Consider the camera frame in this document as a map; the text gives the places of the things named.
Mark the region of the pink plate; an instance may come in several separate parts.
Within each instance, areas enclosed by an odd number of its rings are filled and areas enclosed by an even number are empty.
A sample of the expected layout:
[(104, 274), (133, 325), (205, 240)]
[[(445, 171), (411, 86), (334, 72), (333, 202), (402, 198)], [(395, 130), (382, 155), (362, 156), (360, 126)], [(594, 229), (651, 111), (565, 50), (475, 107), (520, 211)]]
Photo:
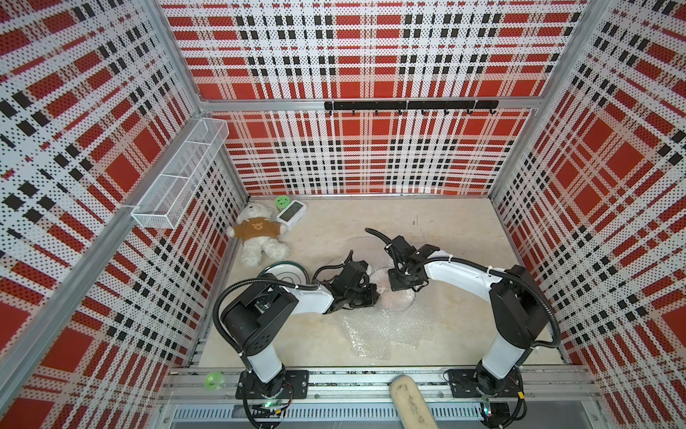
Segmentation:
[(379, 298), (374, 307), (384, 312), (405, 312), (416, 302), (416, 293), (411, 290), (393, 291), (388, 282), (377, 284)]

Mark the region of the bubble wrap sheet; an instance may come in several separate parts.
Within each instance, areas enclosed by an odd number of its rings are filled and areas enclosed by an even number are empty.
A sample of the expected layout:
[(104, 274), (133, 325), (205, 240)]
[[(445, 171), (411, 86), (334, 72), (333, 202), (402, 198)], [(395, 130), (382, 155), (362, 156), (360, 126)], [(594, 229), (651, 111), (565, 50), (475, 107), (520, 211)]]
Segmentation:
[(416, 349), (433, 339), (431, 319), (419, 307), (346, 310), (338, 314), (337, 324), (360, 358), (390, 360), (394, 346)]

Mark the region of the white embossed plate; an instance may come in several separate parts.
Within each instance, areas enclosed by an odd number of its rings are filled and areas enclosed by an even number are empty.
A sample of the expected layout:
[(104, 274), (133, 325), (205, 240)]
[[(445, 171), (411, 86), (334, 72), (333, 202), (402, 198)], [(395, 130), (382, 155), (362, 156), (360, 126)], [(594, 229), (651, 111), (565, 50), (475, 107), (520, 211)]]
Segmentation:
[(265, 277), (266, 275), (298, 285), (306, 285), (311, 282), (311, 277), (307, 270), (300, 264), (292, 261), (280, 261), (266, 266), (258, 276)]

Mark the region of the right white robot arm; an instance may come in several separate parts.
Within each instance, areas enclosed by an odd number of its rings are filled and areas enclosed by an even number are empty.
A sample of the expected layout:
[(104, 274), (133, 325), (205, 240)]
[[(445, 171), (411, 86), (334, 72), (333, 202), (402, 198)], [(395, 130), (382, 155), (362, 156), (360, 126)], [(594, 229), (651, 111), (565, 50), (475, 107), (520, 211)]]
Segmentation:
[(393, 263), (388, 275), (394, 291), (418, 292), (432, 281), (444, 282), (489, 303), (497, 334), (476, 378), (500, 382), (534, 350), (559, 347), (561, 329), (552, 305), (524, 267), (480, 265), (430, 244), (416, 248), (402, 236), (382, 241)]

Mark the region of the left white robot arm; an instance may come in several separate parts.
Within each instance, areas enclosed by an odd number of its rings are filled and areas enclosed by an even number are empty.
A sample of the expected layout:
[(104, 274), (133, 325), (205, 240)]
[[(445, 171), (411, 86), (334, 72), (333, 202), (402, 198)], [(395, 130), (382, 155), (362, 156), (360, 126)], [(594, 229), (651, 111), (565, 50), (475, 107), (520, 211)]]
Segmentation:
[(328, 315), (376, 305), (380, 294), (366, 261), (348, 257), (318, 271), (336, 270), (330, 280), (287, 282), (270, 273), (232, 284), (217, 297), (212, 320), (250, 375), (268, 385), (285, 375), (272, 342), (291, 316)]

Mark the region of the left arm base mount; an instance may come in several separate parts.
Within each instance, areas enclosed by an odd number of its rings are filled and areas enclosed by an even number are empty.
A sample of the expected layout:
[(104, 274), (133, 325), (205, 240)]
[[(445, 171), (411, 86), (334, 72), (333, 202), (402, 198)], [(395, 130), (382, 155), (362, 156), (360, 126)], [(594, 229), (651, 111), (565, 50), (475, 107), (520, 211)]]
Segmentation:
[(246, 411), (255, 423), (276, 424), (294, 400), (307, 397), (309, 378), (308, 370), (282, 368), (273, 380), (263, 382), (254, 372), (245, 370), (239, 376), (235, 399), (248, 405)]

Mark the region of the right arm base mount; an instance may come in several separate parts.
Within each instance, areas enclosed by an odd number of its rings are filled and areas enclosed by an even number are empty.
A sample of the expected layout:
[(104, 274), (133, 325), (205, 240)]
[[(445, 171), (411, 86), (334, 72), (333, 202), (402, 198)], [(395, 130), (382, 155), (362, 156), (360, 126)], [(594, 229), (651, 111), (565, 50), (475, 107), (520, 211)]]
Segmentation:
[(523, 377), (515, 366), (503, 379), (495, 378), (481, 366), (475, 369), (448, 369), (442, 378), (454, 399), (481, 399), (479, 414), (486, 428), (509, 428), (527, 417)]

